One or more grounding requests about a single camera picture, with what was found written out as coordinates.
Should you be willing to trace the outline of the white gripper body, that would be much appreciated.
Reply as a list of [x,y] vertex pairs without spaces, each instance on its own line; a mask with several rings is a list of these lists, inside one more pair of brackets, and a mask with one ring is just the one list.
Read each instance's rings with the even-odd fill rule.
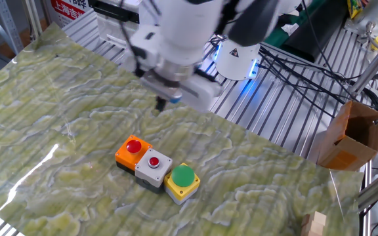
[[172,104],[182,102],[200,112],[207,112],[222,87],[197,66],[181,66],[160,56],[160,27],[142,25],[131,37],[139,69],[127,69],[139,78],[143,87]]

